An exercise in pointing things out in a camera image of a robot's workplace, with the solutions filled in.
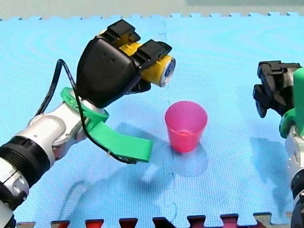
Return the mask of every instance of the green gripper part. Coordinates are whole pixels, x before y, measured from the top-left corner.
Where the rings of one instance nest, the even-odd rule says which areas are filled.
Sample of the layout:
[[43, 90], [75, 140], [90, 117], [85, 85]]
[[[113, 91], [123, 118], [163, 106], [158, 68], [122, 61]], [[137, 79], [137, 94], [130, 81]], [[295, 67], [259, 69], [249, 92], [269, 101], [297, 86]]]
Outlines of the green gripper part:
[[[71, 91], [71, 88], [66, 87], [60, 95], [64, 102], [79, 112], [76, 99]], [[85, 107], [83, 104], [81, 104], [81, 107], [84, 116], [89, 119], [86, 129], [95, 141], [120, 158], [127, 158], [135, 162], [149, 162], [153, 146], [152, 141], [119, 134], [105, 124], [109, 117], [107, 111], [101, 114]]]
[[304, 136], [304, 68], [294, 72], [295, 124], [300, 136]]

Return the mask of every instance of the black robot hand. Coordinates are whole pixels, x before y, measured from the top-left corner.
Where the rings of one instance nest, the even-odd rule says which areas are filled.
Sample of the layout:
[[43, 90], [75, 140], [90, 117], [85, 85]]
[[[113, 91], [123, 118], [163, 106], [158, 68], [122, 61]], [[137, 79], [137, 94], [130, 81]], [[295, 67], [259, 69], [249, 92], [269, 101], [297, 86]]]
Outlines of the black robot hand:
[[304, 199], [300, 196], [291, 217], [291, 228], [304, 228]]
[[253, 98], [260, 117], [264, 118], [268, 109], [283, 116], [294, 107], [293, 76], [300, 67], [297, 63], [281, 61], [259, 62], [257, 75], [261, 84], [254, 86]]

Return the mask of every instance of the foam mat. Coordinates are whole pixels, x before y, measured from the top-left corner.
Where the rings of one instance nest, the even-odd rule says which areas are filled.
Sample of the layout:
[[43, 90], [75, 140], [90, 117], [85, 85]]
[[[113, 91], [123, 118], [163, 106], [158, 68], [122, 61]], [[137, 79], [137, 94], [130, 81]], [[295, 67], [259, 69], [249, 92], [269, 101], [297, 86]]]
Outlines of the foam mat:
[[[88, 41], [119, 18], [0, 21], [0, 143], [33, 117], [56, 60], [65, 60], [76, 78]], [[304, 65], [304, 17], [270, 12], [247, 17], [134, 15], [125, 20], [136, 27], [142, 42], [153, 38], [171, 45], [177, 60], [167, 87], [153, 86], [107, 107], [109, 126], [154, 140], [151, 162], [121, 164], [85, 140], [30, 190], [15, 211], [17, 221], [45, 228], [51, 221], [68, 220], [69, 228], [80, 228], [88, 219], [103, 219], [103, 228], [116, 228], [119, 219], [136, 218], [137, 228], [149, 228], [153, 218], [165, 217], [186, 228], [188, 216], [204, 216], [205, 227], [222, 227], [223, 215], [238, 215], [240, 226], [253, 226], [254, 214], [271, 213], [273, 224], [288, 223], [293, 200], [280, 118], [269, 112], [260, 119], [252, 90], [259, 83], [259, 61]], [[61, 102], [65, 86], [70, 85], [62, 73], [48, 111]], [[200, 146], [182, 157], [170, 149], [164, 125], [166, 109], [180, 100], [199, 103], [209, 115]]]

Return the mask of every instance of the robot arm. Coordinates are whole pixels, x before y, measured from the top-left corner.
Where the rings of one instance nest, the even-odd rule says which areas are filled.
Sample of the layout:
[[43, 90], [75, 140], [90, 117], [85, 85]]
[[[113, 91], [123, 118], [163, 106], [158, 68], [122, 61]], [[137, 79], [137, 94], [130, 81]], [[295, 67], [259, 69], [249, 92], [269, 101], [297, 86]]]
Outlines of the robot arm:
[[[0, 228], [14, 228], [13, 211], [29, 189], [72, 145], [85, 138], [115, 159], [128, 164], [148, 162], [152, 142], [121, 135], [105, 122], [105, 108], [123, 95], [164, 87], [175, 69], [171, 47], [149, 40], [143, 45], [135, 28], [124, 20], [110, 25], [86, 46], [77, 67], [76, 83], [67, 65], [58, 60], [50, 90], [25, 130], [0, 147]], [[63, 102], [44, 113], [64, 67], [72, 89], [61, 92]]]
[[291, 228], [304, 228], [304, 68], [296, 63], [260, 62], [253, 97], [258, 113], [268, 109], [281, 115], [280, 135], [285, 138], [288, 174], [294, 198]]

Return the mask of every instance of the green bracket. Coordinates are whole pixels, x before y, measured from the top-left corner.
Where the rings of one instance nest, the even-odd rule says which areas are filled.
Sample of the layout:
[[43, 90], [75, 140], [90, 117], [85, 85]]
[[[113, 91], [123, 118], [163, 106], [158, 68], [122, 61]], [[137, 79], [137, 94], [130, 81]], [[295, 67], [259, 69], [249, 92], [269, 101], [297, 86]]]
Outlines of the green bracket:
[[[79, 112], [76, 99], [71, 91], [70, 88], [64, 88], [60, 95], [64, 102]], [[120, 158], [127, 158], [134, 162], [149, 162], [153, 146], [152, 141], [119, 134], [105, 124], [109, 117], [107, 111], [101, 114], [85, 107], [83, 104], [81, 107], [84, 116], [89, 119], [86, 125], [87, 131], [100, 145], [103, 145]]]
[[280, 123], [280, 134], [287, 138], [290, 127], [296, 125], [298, 134], [304, 136], [304, 68], [294, 72], [294, 108], [286, 112]]

